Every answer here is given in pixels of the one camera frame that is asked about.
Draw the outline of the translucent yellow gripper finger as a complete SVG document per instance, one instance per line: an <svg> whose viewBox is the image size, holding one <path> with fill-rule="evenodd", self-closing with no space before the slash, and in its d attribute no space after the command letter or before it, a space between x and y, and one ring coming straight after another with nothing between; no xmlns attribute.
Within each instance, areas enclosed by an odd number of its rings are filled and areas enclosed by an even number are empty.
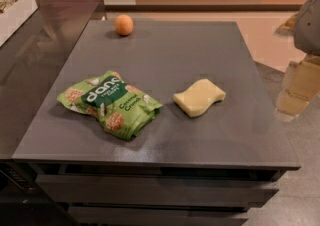
<svg viewBox="0 0 320 226"><path fill-rule="evenodd" d="M307 54L299 63L291 61L286 69L274 115L283 122L298 117L320 93L320 57Z"/></svg>

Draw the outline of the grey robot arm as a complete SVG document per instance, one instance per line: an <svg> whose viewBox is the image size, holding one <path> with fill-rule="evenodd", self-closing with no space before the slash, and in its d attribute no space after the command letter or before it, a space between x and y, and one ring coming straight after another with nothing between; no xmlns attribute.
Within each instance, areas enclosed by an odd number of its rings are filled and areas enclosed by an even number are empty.
<svg viewBox="0 0 320 226"><path fill-rule="evenodd" d="M279 29L292 33L294 46L306 53L289 63L276 100L274 115L290 122L320 93L320 0L307 0Z"/></svg>

